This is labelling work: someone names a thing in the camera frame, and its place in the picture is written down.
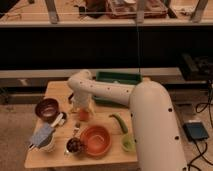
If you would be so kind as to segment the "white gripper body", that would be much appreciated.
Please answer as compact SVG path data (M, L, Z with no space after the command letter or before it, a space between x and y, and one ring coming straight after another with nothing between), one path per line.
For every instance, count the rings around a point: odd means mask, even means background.
M90 94L81 91L74 91L73 94L74 97L72 98L72 104L78 106L79 109L88 109L88 105L91 99Z

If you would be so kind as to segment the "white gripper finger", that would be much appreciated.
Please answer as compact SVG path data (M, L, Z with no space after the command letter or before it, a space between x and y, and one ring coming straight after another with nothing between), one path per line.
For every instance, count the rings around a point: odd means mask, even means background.
M79 107L76 105L72 105L70 112L71 113L78 113Z

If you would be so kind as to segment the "yellow-tipped gripper finger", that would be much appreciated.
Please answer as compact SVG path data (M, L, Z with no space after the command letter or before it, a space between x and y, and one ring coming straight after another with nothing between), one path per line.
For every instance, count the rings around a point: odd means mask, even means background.
M88 111L90 114L95 115L95 111L94 111L92 102L89 102Z

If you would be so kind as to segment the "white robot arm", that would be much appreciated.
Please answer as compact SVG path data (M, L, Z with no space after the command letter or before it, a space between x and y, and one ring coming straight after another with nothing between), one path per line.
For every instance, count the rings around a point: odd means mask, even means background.
M67 82L80 107L89 94L129 108L141 171L188 171L173 104L168 91L155 81L125 85L94 81L89 70L73 74Z

